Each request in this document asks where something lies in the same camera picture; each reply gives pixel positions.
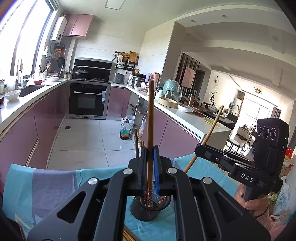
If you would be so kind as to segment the right hand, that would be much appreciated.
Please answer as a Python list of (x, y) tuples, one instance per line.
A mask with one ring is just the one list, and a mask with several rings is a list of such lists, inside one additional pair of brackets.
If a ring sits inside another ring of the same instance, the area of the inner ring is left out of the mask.
[(245, 201), (243, 199), (244, 195), (244, 185), (240, 184), (235, 192), (234, 199), (246, 210), (252, 211), (252, 215), (259, 217), (263, 215), (268, 210), (268, 198), (267, 196), (257, 198), (254, 200)]

